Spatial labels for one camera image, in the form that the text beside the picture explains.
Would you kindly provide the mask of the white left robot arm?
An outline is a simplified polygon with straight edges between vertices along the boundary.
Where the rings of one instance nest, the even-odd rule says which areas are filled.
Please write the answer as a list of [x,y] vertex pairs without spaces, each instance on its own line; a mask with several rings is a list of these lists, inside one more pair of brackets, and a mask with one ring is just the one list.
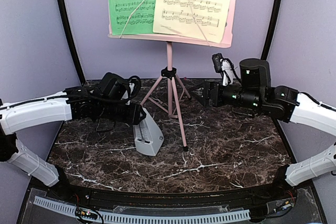
[[138,76],[124,79],[108,72],[92,87],[66,88],[42,98],[1,103],[1,162],[13,164],[46,186],[53,187],[61,200],[71,200],[74,189],[68,185],[62,168],[30,151],[16,133],[46,123],[80,119],[108,119],[137,125],[146,117],[142,107],[131,102],[140,89]]

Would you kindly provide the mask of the white metronome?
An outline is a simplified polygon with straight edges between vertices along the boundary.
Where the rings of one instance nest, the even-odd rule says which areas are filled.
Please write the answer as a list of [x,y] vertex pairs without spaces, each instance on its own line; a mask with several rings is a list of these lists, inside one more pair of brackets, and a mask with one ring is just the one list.
[[147,156],[156,156],[161,148],[164,136],[146,108],[142,108],[145,118],[133,126],[136,150]]

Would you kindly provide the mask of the yellow paper sheet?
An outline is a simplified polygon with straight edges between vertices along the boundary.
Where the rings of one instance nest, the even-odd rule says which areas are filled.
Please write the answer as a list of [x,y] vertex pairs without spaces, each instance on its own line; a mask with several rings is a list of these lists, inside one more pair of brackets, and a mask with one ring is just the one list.
[[220,43],[229,5],[230,0],[155,0],[153,32]]

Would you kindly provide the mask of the green paper sheet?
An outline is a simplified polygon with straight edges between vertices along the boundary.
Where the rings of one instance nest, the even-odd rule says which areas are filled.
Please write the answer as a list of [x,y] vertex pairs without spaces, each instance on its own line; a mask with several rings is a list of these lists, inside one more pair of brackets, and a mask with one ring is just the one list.
[[156,0],[108,0],[110,35],[122,36],[168,36],[154,33],[154,10]]

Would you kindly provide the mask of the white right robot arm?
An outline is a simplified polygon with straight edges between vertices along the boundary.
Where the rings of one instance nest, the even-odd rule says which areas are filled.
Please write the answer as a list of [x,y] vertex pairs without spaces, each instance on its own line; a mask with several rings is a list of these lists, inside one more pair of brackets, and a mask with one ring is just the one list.
[[[237,76],[232,62],[221,54],[212,56],[215,71],[222,76],[221,82],[204,81],[191,88],[191,95],[203,106],[232,105],[253,109],[274,119],[304,124],[335,135],[335,108],[317,101],[310,94],[287,86],[271,86],[269,63],[257,58],[244,59],[239,63]],[[335,170],[335,145],[296,164],[280,167],[268,195],[280,199],[288,188],[306,180]]]

